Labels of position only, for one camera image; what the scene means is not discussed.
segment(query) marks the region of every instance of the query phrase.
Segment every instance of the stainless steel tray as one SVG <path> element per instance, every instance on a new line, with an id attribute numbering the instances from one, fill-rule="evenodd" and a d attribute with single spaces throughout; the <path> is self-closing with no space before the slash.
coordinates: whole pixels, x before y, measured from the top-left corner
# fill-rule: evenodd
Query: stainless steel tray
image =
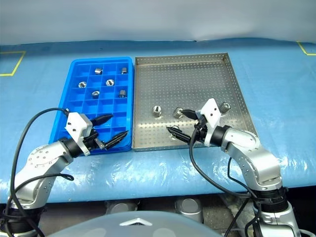
<path id="1" fill-rule="evenodd" d="M 232 107 L 221 125 L 256 133 L 227 53 L 136 57 L 135 71 L 134 150 L 187 148 L 184 142 L 174 140 L 166 127 L 176 125 L 191 135 L 196 121 L 176 119 L 173 111 L 176 107 L 196 110 L 209 98 Z M 159 118 L 152 115 L 154 105 L 162 107 Z"/>

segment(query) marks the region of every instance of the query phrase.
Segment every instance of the yellow tape line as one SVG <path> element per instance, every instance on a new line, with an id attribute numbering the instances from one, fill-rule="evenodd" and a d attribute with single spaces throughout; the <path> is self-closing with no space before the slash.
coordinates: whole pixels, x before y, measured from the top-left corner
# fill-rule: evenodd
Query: yellow tape line
<path id="1" fill-rule="evenodd" d="M 11 73 L 2 73 L 2 74 L 0 74 L 0 77 L 13 76 L 13 75 L 15 74 L 16 70 L 18 69 L 18 67 L 19 67 L 19 65 L 20 65 L 20 63 L 21 63 L 21 61 L 22 61 L 22 59 L 23 59 L 23 57 L 24 57 L 26 51 L 0 52 L 0 54 L 12 54 L 12 53 L 21 53 L 22 55 L 21 55 L 19 61 L 16 63 L 16 65 L 15 65 L 13 71 L 12 71 Z"/>
<path id="2" fill-rule="evenodd" d="M 304 49 L 304 47 L 302 46 L 302 44 L 300 42 L 297 41 L 297 43 L 300 46 L 300 48 L 303 51 L 303 53 L 305 53 L 307 56 L 316 56 L 316 53 L 308 53 L 308 52 L 306 52 L 306 50 Z"/>

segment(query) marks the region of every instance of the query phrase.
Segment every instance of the metal nut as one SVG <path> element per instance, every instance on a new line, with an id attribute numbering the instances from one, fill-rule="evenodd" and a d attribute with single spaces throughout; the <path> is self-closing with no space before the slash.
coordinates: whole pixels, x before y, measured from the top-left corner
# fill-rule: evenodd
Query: metal nut
<path id="1" fill-rule="evenodd" d="M 231 109 L 231 105 L 227 102 L 223 102 L 221 106 L 219 107 L 219 111 L 221 112 L 221 114 L 227 113 L 228 110 L 230 109 Z"/>
<path id="2" fill-rule="evenodd" d="M 127 97 L 126 90 L 120 90 L 118 96 L 119 98 L 126 98 Z"/>
<path id="3" fill-rule="evenodd" d="M 92 92 L 91 95 L 92 95 L 93 99 L 98 99 L 99 95 L 100 95 L 100 92 L 98 90 L 96 90 L 96 91 Z"/>
<path id="4" fill-rule="evenodd" d="M 96 68 L 96 69 L 94 70 L 94 73 L 95 73 L 96 75 L 101 75 L 102 72 L 103 72 L 103 69 L 102 69 L 102 68 Z"/>
<path id="5" fill-rule="evenodd" d="M 183 109 L 181 107 L 177 107 L 174 111 L 173 111 L 173 116 L 176 118 L 176 119 L 179 119 L 183 116 L 183 113 L 181 113 Z"/>
<path id="6" fill-rule="evenodd" d="M 153 106 L 153 116 L 158 118 L 161 116 L 161 107 L 159 105 Z"/>
<path id="7" fill-rule="evenodd" d="M 121 74 L 126 74 L 127 73 L 127 68 L 122 68 Z"/>
<path id="8" fill-rule="evenodd" d="M 112 85 L 114 85 L 114 80 L 113 80 L 113 79 L 108 79 L 108 80 L 105 82 L 105 85 L 107 85 L 107 86 L 112 86 Z"/>
<path id="9" fill-rule="evenodd" d="M 87 86 L 87 83 L 85 81 L 79 82 L 78 87 L 79 88 L 85 88 Z"/>

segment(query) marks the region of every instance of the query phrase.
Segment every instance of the robotic arm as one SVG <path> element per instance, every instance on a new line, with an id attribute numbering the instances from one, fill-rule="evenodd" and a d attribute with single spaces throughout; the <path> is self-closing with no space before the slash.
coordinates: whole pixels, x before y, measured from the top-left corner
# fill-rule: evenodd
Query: robotic arm
<path id="1" fill-rule="evenodd" d="M 221 113 L 214 99 L 209 99 L 200 111 L 183 110 L 182 113 L 198 119 L 195 137 L 191 138 L 176 127 L 168 127 L 168 131 L 188 144 L 194 139 L 207 147 L 220 147 L 238 163 L 257 200 L 265 200 L 260 207 L 260 203 L 254 201 L 254 212 L 259 212 L 258 220 L 253 224 L 254 236 L 300 237 L 293 208 L 286 200 L 278 160 L 264 149 L 258 136 L 226 125 L 219 126 Z"/>
<path id="2" fill-rule="evenodd" d="M 108 142 L 98 139 L 99 134 L 93 127 L 107 122 L 112 116 L 102 115 L 89 120 L 84 114 L 68 113 L 65 129 L 71 138 L 62 138 L 52 144 L 40 146 L 30 153 L 25 166 L 15 177 L 15 188 L 34 177 L 46 176 L 22 186 L 16 192 L 23 209 L 36 225 L 39 224 L 40 214 L 56 179 L 55 176 L 47 176 L 59 174 L 81 154 L 88 156 L 90 151 L 97 148 L 110 149 L 127 135 L 128 131 L 121 132 Z M 0 236 L 7 236 L 1 231 L 7 231 L 8 228 L 9 234 L 15 233 L 15 236 L 37 235 L 34 228 L 25 219 L 20 218 L 21 213 L 15 202 L 9 204 L 7 211 L 6 216 L 11 218 L 1 224 Z"/>

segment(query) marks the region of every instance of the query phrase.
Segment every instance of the blue plastic tray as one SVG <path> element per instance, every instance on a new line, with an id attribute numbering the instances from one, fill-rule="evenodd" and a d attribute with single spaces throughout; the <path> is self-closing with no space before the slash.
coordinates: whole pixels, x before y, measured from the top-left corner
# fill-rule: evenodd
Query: blue plastic tray
<path id="1" fill-rule="evenodd" d="M 101 75 L 94 70 L 102 68 Z M 127 68 L 127 74 L 121 74 L 122 68 Z M 71 63 L 59 107 L 68 108 L 71 112 L 85 114 L 89 119 L 103 114 L 114 115 L 101 126 L 96 126 L 99 139 L 108 141 L 119 132 L 128 130 L 128 135 L 115 147 L 108 151 L 96 149 L 92 154 L 123 152 L 131 149 L 132 142 L 132 114 L 134 92 L 134 68 L 131 58 L 96 58 L 78 59 Z M 113 79 L 114 86 L 106 86 L 105 82 Z M 86 88 L 79 88 L 78 84 L 86 82 Z M 120 98 L 120 90 L 127 92 L 126 98 Z M 99 91 L 98 99 L 93 99 L 91 93 Z M 55 142 L 62 137 L 70 137 L 65 130 L 66 118 L 58 112 L 49 142 Z"/>

